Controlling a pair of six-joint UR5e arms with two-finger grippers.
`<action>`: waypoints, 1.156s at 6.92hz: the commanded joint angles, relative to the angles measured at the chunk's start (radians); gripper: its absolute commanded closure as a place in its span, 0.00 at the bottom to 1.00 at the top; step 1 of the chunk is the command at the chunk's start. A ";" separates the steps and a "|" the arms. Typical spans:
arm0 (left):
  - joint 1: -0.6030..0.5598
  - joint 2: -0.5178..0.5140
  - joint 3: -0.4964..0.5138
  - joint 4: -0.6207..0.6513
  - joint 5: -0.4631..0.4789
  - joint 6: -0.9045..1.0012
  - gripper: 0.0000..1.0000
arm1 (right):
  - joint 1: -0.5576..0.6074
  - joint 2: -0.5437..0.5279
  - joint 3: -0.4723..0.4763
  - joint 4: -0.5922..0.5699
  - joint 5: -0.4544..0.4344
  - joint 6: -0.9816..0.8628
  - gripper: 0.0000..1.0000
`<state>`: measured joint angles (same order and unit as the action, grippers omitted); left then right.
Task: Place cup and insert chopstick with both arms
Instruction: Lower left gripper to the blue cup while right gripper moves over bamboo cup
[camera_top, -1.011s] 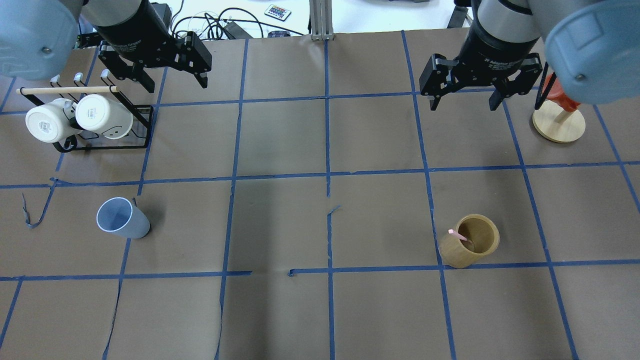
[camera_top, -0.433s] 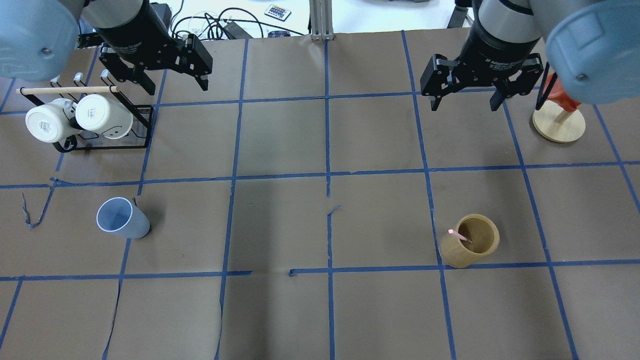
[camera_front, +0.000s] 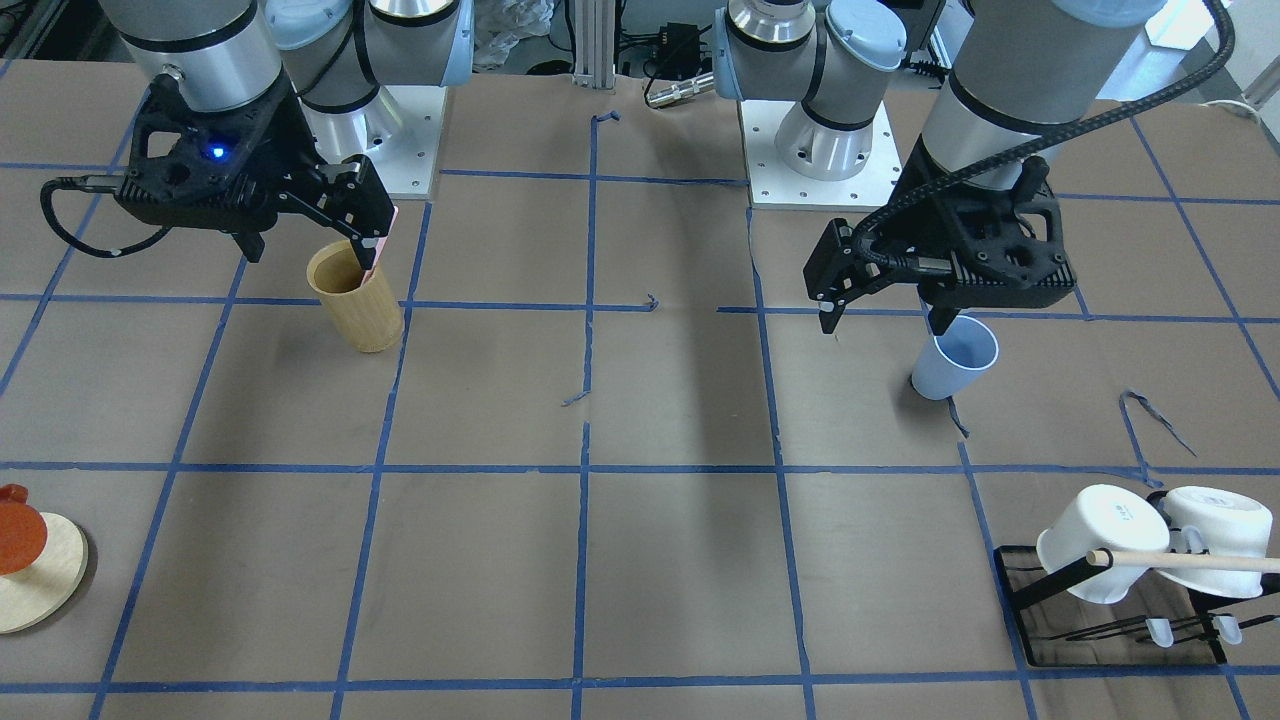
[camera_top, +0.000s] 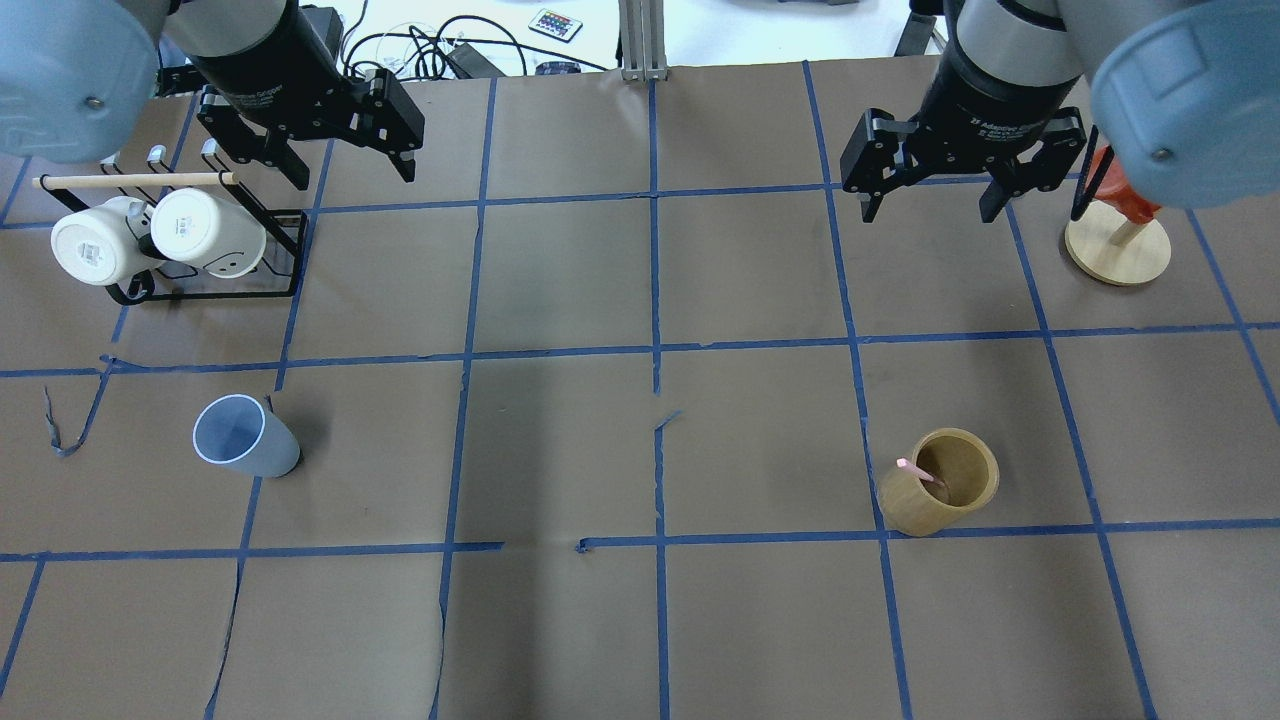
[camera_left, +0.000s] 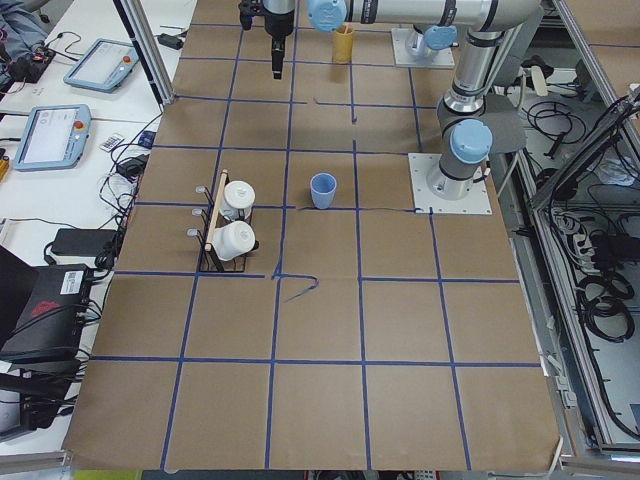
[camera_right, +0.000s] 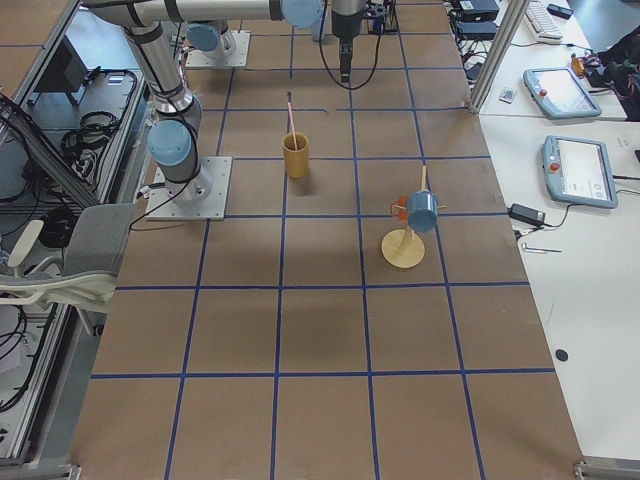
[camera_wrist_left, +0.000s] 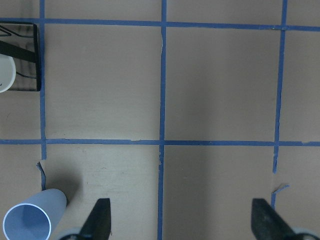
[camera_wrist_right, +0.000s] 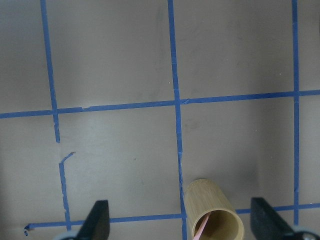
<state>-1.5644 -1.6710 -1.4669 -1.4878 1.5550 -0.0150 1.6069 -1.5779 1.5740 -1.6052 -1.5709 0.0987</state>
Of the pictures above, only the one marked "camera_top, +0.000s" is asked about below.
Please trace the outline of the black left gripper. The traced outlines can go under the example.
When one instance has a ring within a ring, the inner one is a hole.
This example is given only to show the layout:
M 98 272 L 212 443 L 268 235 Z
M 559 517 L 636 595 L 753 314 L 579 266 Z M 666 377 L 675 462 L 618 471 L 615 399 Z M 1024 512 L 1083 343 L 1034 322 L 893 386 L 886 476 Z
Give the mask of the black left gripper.
M 342 72 L 297 1 L 189 1 L 187 55 L 219 91 L 202 88 L 200 123 L 233 161 L 274 168 L 303 191 L 310 169 L 288 135 L 342 138 L 385 154 L 404 183 L 415 182 L 419 105 L 385 68 L 361 78 Z

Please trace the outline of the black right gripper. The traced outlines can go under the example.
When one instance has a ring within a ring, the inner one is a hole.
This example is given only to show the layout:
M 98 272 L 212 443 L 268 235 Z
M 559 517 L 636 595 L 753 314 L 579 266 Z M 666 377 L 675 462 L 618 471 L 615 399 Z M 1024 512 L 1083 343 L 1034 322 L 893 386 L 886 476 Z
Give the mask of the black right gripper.
M 872 223 L 884 196 L 941 174 L 991 174 L 979 199 L 992 223 L 1011 199 L 1056 190 L 1085 149 L 1078 108 L 1066 105 L 1079 79 L 1023 82 L 983 68 L 961 40 L 943 51 L 918 111 L 899 119 L 867 110 L 840 158 L 844 192 Z

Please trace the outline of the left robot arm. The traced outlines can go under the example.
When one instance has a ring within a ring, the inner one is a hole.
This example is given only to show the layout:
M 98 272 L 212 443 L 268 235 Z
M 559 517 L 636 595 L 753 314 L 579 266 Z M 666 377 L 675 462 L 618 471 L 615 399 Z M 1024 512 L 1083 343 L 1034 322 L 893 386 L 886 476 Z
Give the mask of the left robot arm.
M 124 147 L 169 38 L 204 79 L 198 120 L 236 163 L 310 183 L 297 142 L 340 140 L 416 176 L 425 118 L 394 74 L 339 70 L 297 1 L 5 1 L 3 152 L 60 164 Z

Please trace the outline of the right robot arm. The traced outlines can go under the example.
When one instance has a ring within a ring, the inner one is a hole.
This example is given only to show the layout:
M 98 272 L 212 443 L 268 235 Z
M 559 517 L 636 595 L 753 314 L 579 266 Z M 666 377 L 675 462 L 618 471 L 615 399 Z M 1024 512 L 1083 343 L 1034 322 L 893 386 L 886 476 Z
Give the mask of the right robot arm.
M 987 174 L 980 218 L 1057 188 L 1091 118 L 1135 191 L 1199 209 L 1277 191 L 1275 1 L 915 1 L 946 45 L 909 119 L 872 108 L 840 159 L 865 222 L 883 196 L 932 176 Z

